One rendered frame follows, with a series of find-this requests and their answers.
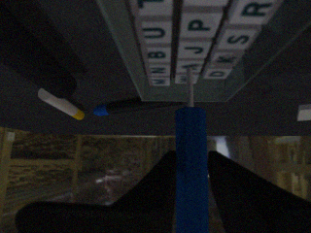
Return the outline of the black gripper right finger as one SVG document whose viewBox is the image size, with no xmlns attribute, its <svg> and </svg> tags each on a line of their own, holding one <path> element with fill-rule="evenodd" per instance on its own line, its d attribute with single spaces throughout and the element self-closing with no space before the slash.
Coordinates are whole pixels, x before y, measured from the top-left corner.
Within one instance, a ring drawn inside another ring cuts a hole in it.
<svg viewBox="0 0 311 233">
<path fill-rule="evenodd" d="M 311 202 L 218 151 L 207 168 L 225 233 L 311 233 Z"/>
</svg>

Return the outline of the keyboard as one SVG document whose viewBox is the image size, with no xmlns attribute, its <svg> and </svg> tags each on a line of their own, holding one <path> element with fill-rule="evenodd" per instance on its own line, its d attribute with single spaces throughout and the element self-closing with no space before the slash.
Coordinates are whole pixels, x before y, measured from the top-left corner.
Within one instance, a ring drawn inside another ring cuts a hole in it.
<svg viewBox="0 0 311 233">
<path fill-rule="evenodd" d="M 95 0 L 142 102 L 227 102 L 311 26 L 311 0 Z"/>
</svg>

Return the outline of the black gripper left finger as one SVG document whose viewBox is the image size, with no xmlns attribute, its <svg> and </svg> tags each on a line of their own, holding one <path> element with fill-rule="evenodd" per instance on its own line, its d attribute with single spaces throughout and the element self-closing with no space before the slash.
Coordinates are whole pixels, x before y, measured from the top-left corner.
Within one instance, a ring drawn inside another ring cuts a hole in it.
<svg viewBox="0 0 311 233">
<path fill-rule="evenodd" d="M 129 192 L 109 205 L 32 202 L 17 211 L 18 233 L 171 233 L 177 155 L 170 150 Z"/>
</svg>

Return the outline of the blue stylus with grey tip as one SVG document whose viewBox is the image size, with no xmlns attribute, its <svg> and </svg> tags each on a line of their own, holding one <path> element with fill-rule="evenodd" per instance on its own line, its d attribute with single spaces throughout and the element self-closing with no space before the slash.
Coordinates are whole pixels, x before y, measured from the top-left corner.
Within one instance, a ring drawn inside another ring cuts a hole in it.
<svg viewBox="0 0 311 233">
<path fill-rule="evenodd" d="M 193 106 L 193 82 L 187 82 L 187 106 L 175 112 L 176 233 L 208 233 L 206 111 Z"/>
</svg>

